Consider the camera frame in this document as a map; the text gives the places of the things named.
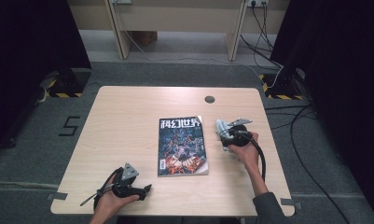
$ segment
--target magazine title text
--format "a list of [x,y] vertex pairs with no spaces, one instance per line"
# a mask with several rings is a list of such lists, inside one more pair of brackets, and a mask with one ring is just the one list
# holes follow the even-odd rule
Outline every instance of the magazine title text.
[[163,119],[160,121],[160,128],[192,128],[196,126],[201,126],[198,119]]

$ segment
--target magazine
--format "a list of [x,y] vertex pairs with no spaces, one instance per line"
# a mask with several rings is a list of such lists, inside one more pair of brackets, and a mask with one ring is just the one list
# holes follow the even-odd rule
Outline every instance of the magazine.
[[159,119],[158,176],[208,175],[201,117]]

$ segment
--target sleeve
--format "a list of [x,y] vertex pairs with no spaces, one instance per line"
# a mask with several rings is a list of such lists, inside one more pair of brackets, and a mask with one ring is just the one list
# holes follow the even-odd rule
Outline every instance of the sleeve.
[[290,223],[272,192],[263,193],[253,199],[261,224]]

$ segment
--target human hand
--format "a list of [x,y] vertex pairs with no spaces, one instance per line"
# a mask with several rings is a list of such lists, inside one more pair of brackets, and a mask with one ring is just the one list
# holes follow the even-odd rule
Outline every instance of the human hand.
[[[258,142],[258,134],[250,132],[253,138]],[[264,179],[259,173],[258,159],[259,152],[256,147],[249,142],[244,147],[236,147],[234,145],[228,146],[229,150],[234,152],[239,161],[244,164],[247,173],[250,175],[251,183],[253,185],[254,194],[256,196],[268,192],[268,187],[265,184]]]
[[[114,177],[112,177],[108,183],[112,183]],[[125,206],[128,203],[135,202],[140,197],[138,195],[132,195],[126,198],[117,197],[112,190],[104,193],[102,198],[97,202],[96,209],[90,220],[90,224],[103,224],[108,219],[113,217],[120,208]]]
[[[258,141],[258,134],[250,132],[251,135],[253,135],[254,140]],[[258,170],[258,159],[259,159],[259,153],[256,147],[249,142],[244,147],[237,147],[235,145],[229,145],[228,149],[231,152],[234,152],[238,160],[241,161],[244,164],[244,167],[249,169],[257,169]]]

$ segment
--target yellow and black tape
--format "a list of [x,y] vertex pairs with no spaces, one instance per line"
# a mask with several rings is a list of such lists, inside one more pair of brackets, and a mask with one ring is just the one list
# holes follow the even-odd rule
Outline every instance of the yellow and black tape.
[[259,78],[262,80],[262,89],[265,92],[266,97],[270,99],[281,99],[281,100],[301,100],[302,96],[298,93],[279,93],[273,88],[268,88],[268,84],[265,81],[265,75],[260,75]]
[[59,88],[56,85],[56,79],[52,80],[47,88],[47,97],[60,97],[60,98],[69,98],[69,97],[81,97],[81,90],[73,88]]

